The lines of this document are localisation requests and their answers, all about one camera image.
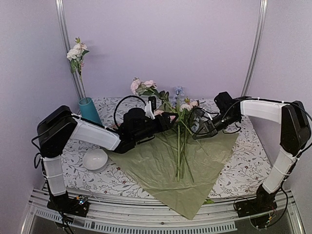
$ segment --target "translucent green sheet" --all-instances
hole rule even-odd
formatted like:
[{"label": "translucent green sheet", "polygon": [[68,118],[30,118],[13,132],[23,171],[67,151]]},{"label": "translucent green sheet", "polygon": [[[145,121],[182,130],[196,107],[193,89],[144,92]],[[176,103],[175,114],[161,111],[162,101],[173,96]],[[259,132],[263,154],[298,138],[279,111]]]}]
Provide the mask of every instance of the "translucent green sheet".
[{"label": "translucent green sheet", "polygon": [[213,138],[188,139],[186,156],[194,181],[185,163],[184,178],[177,182],[177,136],[173,131],[120,155],[107,151],[122,170],[152,196],[179,214],[193,219],[210,193],[224,164],[232,154],[238,134],[218,133]]}]

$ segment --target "pink flower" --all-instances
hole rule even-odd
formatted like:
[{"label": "pink flower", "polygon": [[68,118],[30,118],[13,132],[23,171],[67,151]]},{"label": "pink flower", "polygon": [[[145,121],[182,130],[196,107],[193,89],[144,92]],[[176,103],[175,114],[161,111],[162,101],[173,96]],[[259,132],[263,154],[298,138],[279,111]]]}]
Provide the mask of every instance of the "pink flower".
[{"label": "pink flower", "polygon": [[192,107],[189,104],[182,104],[180,106],[180,111],[183,111],[183,109],[190,111],[192,109]]},{"label": "pink flower", "polygon": [[175,116],[170,116],[170,119],[171,119],[171,120],[174,120],[174,119],[175,119]]},{"label": "pink flower", "polygon": [[137,89],[138,89],[138,87],[139,87],[140,84],[141,84],[141,81],[140,81],[139,78],[135,78],[134,81],[132,82],[132,84],[131,84],[131,86],[130,86],[130,89],[131,89],[131,91],[132,91],[132,93],[133,93],[134,95],[137,94]]},{"label": "pink flower", "polygon": [[161,111],[161,110],[155,110],[154,111],[154,116],[161,115],[162,113],[164,113],[164,112]]},{"label": "pink flower", "polygon": [[156,83],[153,80],[148,80],[148,81],[144,82],[144,84],[146,85],[147,88],[150,88],[150,87],[156,88],[157,87]]},{"label": "pink flower", "polygon": [[191,106],[192,108],[198,106],[198,101],[192,101],[192,102],[190,103],[190,106]]}]

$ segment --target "white artificial flower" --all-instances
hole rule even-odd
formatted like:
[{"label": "white artificial flower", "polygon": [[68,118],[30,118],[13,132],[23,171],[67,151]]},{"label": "white artificial flower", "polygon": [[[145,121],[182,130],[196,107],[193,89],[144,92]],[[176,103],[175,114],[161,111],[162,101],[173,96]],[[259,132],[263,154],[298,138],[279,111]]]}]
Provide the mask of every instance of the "white artificial flower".
[{"label": "white artificial flower", "polygon": [[180,111],[183,111],[183,109],[190,111],[192,109],[192,107],[189,104],[182,104],[180,106]]},{"label": "white artificial flower", "polygon": [[195,106],[198,106],[198,101],[192,101],[191,103],[190,103],[190,106],[193,108],[193,107],[195,107]]},{"label": "white artificial flower", "polygon": [[67,53],[67,58],[71,61],[72,59],[77,59],[81,56],[81,52],[76,49],[71,49]]},{"label": "white artificial flower", "polygon": [[87,46],[84,43],[77,43],[73,49],[80,50],[83,52],[84,50],[87,49]]}]

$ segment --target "teal vase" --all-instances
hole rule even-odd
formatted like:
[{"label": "teal vase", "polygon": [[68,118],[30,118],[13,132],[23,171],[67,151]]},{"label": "teal vase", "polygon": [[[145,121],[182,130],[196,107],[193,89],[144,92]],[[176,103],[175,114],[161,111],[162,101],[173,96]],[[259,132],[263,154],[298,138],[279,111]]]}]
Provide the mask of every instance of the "teal vase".
[{"label": "teal vase", "polygon": [[79,108],[83,118],[102,125],[97,109],[90,97],[81,99],[79,101]]}]

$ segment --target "white bowl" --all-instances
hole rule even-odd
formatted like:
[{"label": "white bowl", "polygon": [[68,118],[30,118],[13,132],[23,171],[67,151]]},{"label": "white bowl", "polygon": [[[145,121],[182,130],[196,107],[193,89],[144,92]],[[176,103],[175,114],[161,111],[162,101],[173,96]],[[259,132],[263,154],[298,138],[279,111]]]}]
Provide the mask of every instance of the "white bowl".
[{"label": "white bowl", "polygon": [[107,159],[107,153],[102,149],[88,150],[83,156],[82,164],[90,172],[99,173],[105,169]]}]

